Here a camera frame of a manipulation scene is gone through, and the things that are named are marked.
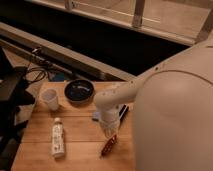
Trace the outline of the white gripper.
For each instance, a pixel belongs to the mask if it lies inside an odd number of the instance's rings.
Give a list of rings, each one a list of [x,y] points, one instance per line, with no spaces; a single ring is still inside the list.
[[[101,112],[99,123],[106,138],[115,135],[120,126],[119,112],[116,108]]]

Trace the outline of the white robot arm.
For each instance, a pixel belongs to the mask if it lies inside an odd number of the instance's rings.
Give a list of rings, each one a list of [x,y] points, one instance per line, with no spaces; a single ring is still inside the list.
[[[94,97],[107,137],[133,104],[135,171],[213,171],[213,38]]]

